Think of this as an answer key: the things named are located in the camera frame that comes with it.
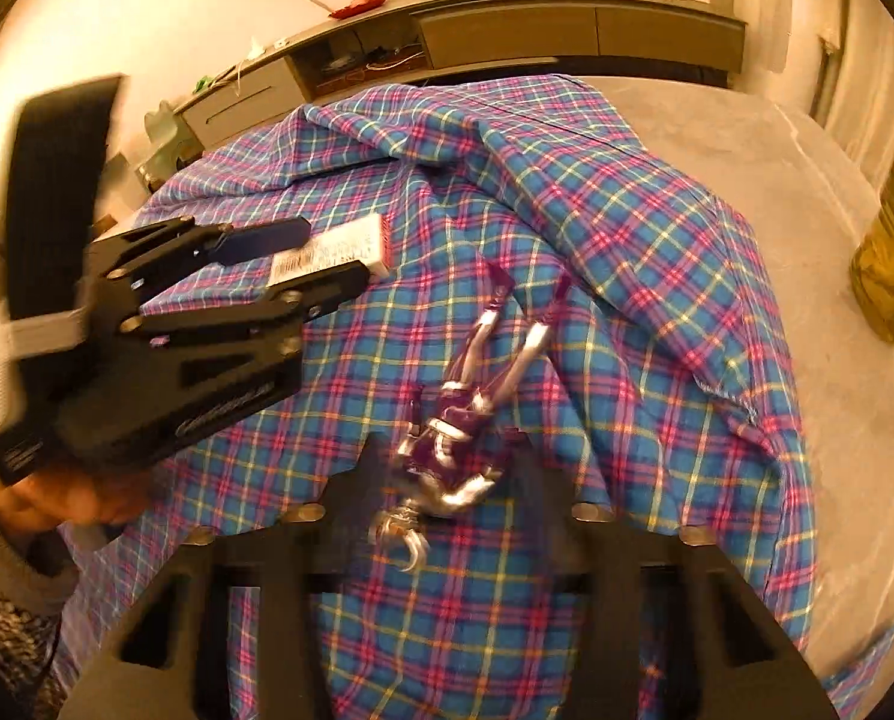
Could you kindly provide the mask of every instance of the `gray sleeve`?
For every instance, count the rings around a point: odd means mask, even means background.
[[[76,582],[76,567],[59,533],[46,533],[26,556],[0,533],[0,677],[22,701],[32,698],[29,692],[55,642],[60,610]],[[44,693],[56,693],[52,680],[43,685]],[[50,716],[44,709],[38,707],[38,715]]]

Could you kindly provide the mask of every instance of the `red decoration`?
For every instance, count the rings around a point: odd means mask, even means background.
[[[356,5],[349,4],[346,7],[341,8],[340,10],[335,10],[330,14],[332,19],[349,19],[351,16],[357,16],[361,13],[367,13],[368,10],[373,10],[375,7],[380,7],[386,2],[386,0],[365,0],[358,2]]]

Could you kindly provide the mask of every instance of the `human hand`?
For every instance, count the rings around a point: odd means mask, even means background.
[[[0,531],[20,553],[61,522],[119,525],[151,502],[151,471],[95,477],[56,461],[16,485],[0,480]]]

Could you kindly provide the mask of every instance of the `cabinet door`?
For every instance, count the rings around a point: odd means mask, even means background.
[[[230,81],[191,105],[182,116],[194,135],[213,148],[257,124],[285,116],[305,103],[287,62],[276,59]]]
[[[669,6],[617,2],[597,8],[602,56],[666,59],[738,73],[743,23]]]
[[[594,7],[570,2],[489,4],[421,15],[436,69],[532,56],[596,56]]]

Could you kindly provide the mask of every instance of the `person's arm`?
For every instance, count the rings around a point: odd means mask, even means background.
[[[63,699],[50,658],[77,571],[55,528],[126,522],[147,502],[146,475],[95,480],[63,464],[12,488],[0,483],[0,693],[21,717],[54,717]]]

